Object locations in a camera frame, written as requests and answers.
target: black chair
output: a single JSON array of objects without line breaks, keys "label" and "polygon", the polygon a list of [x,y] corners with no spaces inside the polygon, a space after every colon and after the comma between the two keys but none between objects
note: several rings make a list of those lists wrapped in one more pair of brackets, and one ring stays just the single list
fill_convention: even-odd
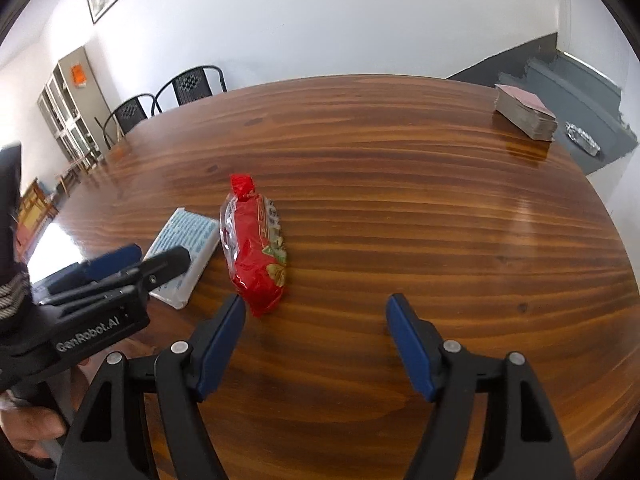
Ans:
[{"label": "black chair", "polygon": [[131,99],[128,99],[127,101],[124,101],[113,112],[111,112],[109,114],[109,117],[107,117],[107,120],[104,121],[104,124],[100,124],[98,118],[94,117],[95,122],[98,123],[98,126],[100,126],[100,129],[102,130],[102,136],[104,137],[104,142],[107,143],[107,148],[111,149],[111,147],[115,144],[115,142],[113,142],[113,139],[111,139],[111,137],[109,137],[107,134],[107,125],[109,124],[111,118],[115,118],[115,120],[118,121],[118,124],[122,129],[122,133],[125,135],[127,135],[133,129],[133,127],[136,126],[136,124],[144,121],[145,119],[148,119],[148,115],[146,114],[145,109],[142,107],[142,104],[140,104],[141,97],[151,97],[152,114],[156,106],[158,106],[158,110],[160,110],[160,113],[162,113],[162,110],[156,103],[156,98],[153,96],[153,94],[139,94],[132,97]]},{"label": "black chair", "polygon": [[156,114],[156,106],[160,113],[162,113],[160,105],[158,104],[158,98],[169,85],[174,86],[174,93],[175,98],[178,101],[178,106],[193,103],[194,101],[205,97],[211,97],[213,93],[211,92],[209,81],[207,81],[207,75],[204,72],[207,68],[218,72],[220,86],[222,86],[222,91],[226,92],[225,76],[223,75],[222,70],[220,70],[220,67],[215,65],[197,66],[187,70],[186,72],[178,74],[160,89],[156,94],[154,107],[151,108],[151,115],[154,116]]}]

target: blue gripper pad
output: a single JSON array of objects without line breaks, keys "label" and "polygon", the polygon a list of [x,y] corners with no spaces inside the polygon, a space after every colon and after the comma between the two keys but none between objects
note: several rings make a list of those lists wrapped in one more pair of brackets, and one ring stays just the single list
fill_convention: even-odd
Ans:
[{"label": "blue gripper pad", "polygon": [[139,263],[142,249],[136,244],[121,247],[86,263],[84,274],[89,282],[99,282],[126,267]]},{"label": "blue gripper pad", "polygon": [[427,401],[433,402],[437,390],[431,375],[437,373],[439,364],[432,364],[421,341],[418,334],[420,323],[422,321],[415,315],[402,294],[389,297],[386,302],[386,324],[396,343],[404,369],[414,390],[422,394]]},{"label": "blue gripper pad", "polygon": [[202,402],[220,386],[244,327],[244,316],[244,301],[238,295],[231,296],[214,317],[199,326],[191,337],[190,342],[194,346],[192,358],[196,359],[194,365],[199,366],[199,370],[194,370],[199,375],[194,387],[198,402]]}]

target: stack of paper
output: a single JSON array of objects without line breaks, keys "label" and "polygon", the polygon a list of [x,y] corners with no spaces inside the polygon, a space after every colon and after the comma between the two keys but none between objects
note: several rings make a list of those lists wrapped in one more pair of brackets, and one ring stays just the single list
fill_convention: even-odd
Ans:
[{"label": "stack of paper", "polygon": [[540,98],[515,86],[496,85],[495,109],[533,140],[551,142],[558,127],[556,116]]}]

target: pink paper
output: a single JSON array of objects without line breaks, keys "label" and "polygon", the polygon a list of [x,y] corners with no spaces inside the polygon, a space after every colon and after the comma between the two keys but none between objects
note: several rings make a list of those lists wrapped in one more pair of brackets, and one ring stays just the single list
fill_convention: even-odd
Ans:
[{"label": "pink paper", "polygon": [[527,92],[526,90],[521,90],[520,88],[517,88],[515,86],[496,85],[495,87],[499,88],[505,94],[510,95],[514,99],[517,99],[526,107],[542,112],[543,114],[547,114],[553,117],[554,119],[556,118],[556,115],[551,110],[549,110],[549,108],[545,106],[545,104],[540,100],[540,98],[537,95],[532,94],[531,92]]}]

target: orange sign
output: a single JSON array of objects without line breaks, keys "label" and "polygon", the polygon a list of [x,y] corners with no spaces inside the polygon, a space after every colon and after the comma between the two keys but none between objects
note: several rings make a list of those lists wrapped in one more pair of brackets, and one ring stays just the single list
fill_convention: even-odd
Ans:
[{"label": "orange sign", "polygon": [[74,79],[74,84],[79,87],[86,86],[86,75],[82,69],[82,65],[75,65],[71,67],[71,75]]}]

